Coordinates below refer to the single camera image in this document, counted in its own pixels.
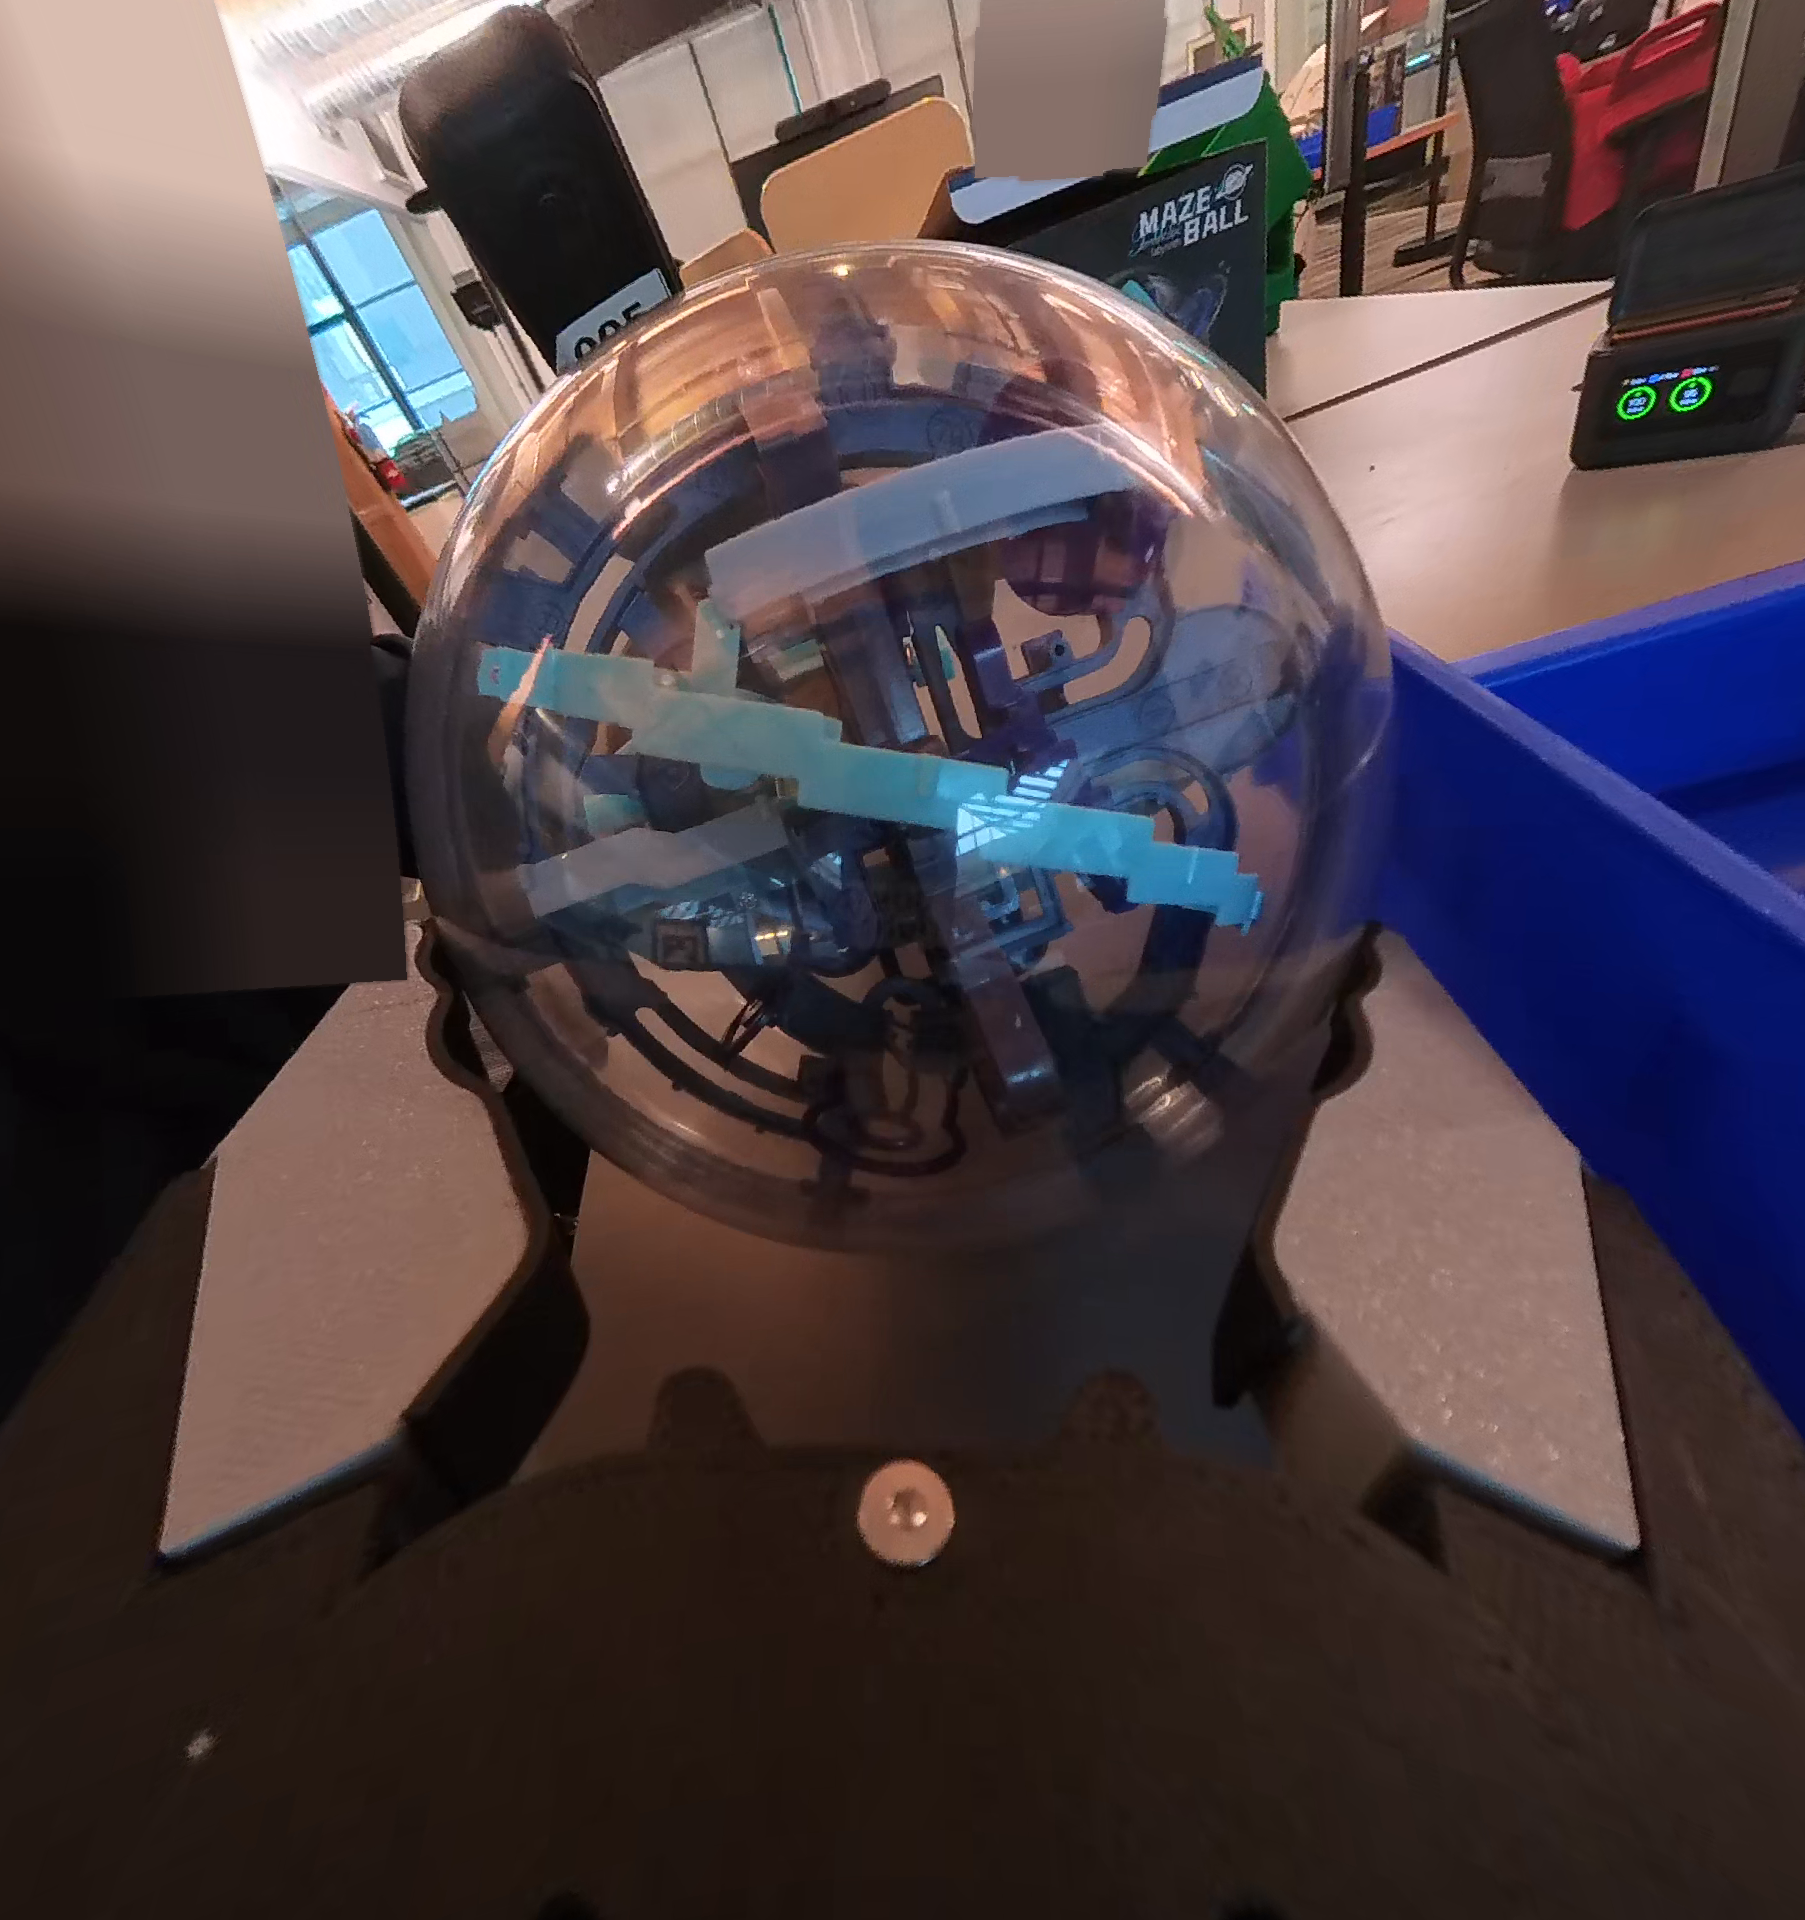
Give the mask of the green cardboard box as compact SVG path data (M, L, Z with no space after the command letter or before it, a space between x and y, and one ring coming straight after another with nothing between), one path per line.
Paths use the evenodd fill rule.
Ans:
M1268 83L1260 53L1248 35L1239 35L1229 25L1229 6L1204 4L1203 17L1215 41L1215 61L1160 88L1145 177L1167 177L1198 157L1260 141L1266 227L1265 307L1266 327L1274 331L1282 317L1282 305L1301 291L1305 261L1298 241L1319 186L1288 111Z

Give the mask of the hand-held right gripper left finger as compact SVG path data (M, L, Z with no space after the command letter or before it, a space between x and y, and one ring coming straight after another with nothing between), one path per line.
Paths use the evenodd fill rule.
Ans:
M544 1182L426 923L216 1147L159 1530L201 1559L375 1483L426 1511L515 1479L578 1377Z

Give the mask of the clear plastic maze ball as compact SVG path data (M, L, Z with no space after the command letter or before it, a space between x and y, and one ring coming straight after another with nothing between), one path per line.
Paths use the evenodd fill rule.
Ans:
M1151 276L862 243L609 329L496 449L410 821L597 1159L788 1244L1014 1244L1250 1141L1360 942L1390 722L1334 503Z

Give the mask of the dark printed game box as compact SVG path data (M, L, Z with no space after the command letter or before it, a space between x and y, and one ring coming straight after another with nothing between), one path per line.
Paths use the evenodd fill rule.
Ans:
M1152 310L1266 389L1266 145L1244 141L1012 241Z

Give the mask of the red backed office chair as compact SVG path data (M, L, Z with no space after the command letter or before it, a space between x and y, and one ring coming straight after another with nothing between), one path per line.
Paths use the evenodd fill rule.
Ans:
M1724 4L1672 4L1629 43L1557 56L1568 160L1553 276L1609 276L1634 216L1693 188L1724 19Z

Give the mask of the person's black clothing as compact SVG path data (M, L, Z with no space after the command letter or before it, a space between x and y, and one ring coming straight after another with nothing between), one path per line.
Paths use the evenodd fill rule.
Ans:
M157 1197L343 991L0 991L0 1426Z

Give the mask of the black device with green display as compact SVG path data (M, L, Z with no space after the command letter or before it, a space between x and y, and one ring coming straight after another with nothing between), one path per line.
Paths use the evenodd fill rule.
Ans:
M1805 413L1805 160L1644 210L1587 359L1570 463L1766 449Z

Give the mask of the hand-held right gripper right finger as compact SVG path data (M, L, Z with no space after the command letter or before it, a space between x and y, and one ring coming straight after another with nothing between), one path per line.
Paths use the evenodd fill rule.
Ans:
M1279 1468L1381 1511L1448 1485L1604 1559L1634 1483L1576 1147L1394 931L1372 936L1256 1230Z

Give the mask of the large blue plastic bin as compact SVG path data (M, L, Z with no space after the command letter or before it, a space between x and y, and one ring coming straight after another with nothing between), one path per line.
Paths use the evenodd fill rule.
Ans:
M1464 663L1391 648L1381 921L1805 1442L1805 562Z

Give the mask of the brown cardboard box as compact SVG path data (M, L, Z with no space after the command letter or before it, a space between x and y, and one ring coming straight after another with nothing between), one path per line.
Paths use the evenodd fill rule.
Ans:
M924 95L772 167L759 195L761 233L723 238L682 267L682 281L702 285L772 254L913 241L972 155L961 108Z

